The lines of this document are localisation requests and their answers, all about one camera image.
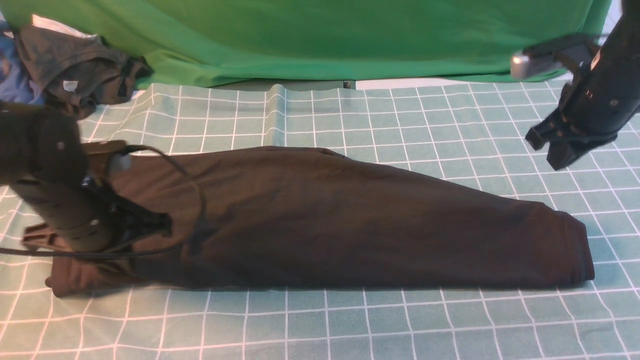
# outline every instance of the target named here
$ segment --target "green cloth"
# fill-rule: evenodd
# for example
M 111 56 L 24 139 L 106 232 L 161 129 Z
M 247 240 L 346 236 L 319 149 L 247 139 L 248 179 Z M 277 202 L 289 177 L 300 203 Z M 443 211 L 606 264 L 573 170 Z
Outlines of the green cloth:
M 611 0 L 0 0 L 144 55 L 142 82 L 215 86 L 248 78 L 445 76 L 510 81 L 511 55 L 599 33 Z

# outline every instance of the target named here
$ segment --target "folded black shirt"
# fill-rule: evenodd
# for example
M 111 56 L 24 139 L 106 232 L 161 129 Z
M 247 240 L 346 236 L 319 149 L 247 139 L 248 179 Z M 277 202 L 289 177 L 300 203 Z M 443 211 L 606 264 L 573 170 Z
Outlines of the folded black shirt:
M 594 278 L 584 224 L 540 202 L 499 197 L 327 149 L 259 147 L 174 156 L 198 197 L 156 156 L 113 179 L 124 197 L 173 218 L 173 237 L 135 250 L 129 273 L 56 258 L 58 297 L 138 283 L 222 288 L 555 288 Z

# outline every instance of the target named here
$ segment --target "black cable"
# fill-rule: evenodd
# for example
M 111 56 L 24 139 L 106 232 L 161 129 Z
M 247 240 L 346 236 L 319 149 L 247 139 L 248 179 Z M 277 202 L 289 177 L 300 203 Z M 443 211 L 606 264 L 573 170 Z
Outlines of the black cable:
M 200 212 L 198 213 L 198 218 L 193 225 L 192 233 L 195 232 L 196 227 L 200 223 L 201 220 L 204 220 L 207 215 L 207 198 L 202 191 L 202 188 L 197 183 L 197 181 L 189 174 L 187 170 L 182 167 L 182 165 L 178 164 L 171 156 L 163 153 L 162 151 L 156 149 L 155 147 L 146 146 L 146 145 L 128 145 L 124 149 L 123 155 L 130 154 L 132 152 L 138 151 L 152 151 L 160 157 L 162 157 L 165 161 L 167 161 L 175 170 L 181 173 L 186 179 L 189 181 L 190 185 L 196 190 L 198 197 L 200 198 Z M 164 252 L 169 252 L 175 250 L 183 245 L 183 243 L 188 239 L 190 234 L 185 236 L 184 239 L 181 239 L 176 244 L 171 245 L 169 247 L 165 247 L 162 249 L 156 250 L 146 250 L 146 251 L 138 251 L 138 252 L 74 252 L 74 251 L 38 251 L 38 250 L 17 250 L 17 249 L 9 249 L 6 247 L 0 247 L 0 254 L 5 255 L 20 255 L 20 256 L 34 256 L 38 258 L 77 258 L 77 259 L 126 259 L 126 258 L 139 258 L 141 256 L 150 256 L 161 254 Z

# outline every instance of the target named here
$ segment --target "cutting mat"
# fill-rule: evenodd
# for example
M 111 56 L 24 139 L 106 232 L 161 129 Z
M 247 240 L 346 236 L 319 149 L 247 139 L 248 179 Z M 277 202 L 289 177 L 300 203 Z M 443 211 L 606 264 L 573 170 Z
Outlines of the cutting mat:
M 554 172 L 524 134 L 561 81 L 393 90 L 236 92 L 153 85 L 100 108 L 84 140 L 171 154 L 328 147 L 583 221 L 596 280 L 563 291 L 144 288 L 56 299 L 46 260 L 0 258 L 3 359 L 640 359 L 640 124 Z M 0 190 L 2 246 L 38 218 Z

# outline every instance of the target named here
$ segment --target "black garment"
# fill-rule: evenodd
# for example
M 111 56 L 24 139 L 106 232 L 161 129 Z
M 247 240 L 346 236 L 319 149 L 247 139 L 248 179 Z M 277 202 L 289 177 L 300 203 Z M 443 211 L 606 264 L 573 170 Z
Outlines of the black garment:
M 100 38 L 77 38 L 26 25 L 15 40 L 48 104 L 78 120 L 91 115 L 98 104 L 129 101 L 136 79 L 151 73 L 142 59 L 109 48 Z
M 594 278 L 585 226 L 540 202 L 503 198 L 326 149 L 259 147 L 174 157 L 204 188 L 209 224 L 189 235 L 198 198 L 161 158 L 135 156 L 121 195 L 168 212 L 174 237 L 135 250 L 131 275 L 56 258 L 63 297 L 137 282 L 183 288 L 551 288 Z

